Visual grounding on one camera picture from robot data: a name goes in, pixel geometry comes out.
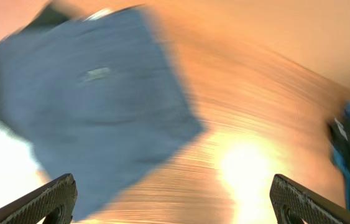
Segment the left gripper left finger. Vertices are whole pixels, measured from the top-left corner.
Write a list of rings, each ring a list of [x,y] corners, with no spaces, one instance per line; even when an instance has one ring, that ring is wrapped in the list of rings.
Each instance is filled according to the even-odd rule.
[[[78,192],[64,174],[0,208],[0,224],[70,224]]]

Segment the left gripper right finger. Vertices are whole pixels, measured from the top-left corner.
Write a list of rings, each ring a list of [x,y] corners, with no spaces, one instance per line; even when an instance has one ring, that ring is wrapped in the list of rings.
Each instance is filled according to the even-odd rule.
[[[270,187],[278,224],[350,224],[350,211],[282,174]]]

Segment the dark blue denim shorts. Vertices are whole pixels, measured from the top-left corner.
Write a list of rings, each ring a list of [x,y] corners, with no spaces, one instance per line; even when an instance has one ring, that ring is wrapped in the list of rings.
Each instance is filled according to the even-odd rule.
[[[33,144],[49,176],[74,176],[76,221],[203,130],[135,7],[0,41],[0,120]]]

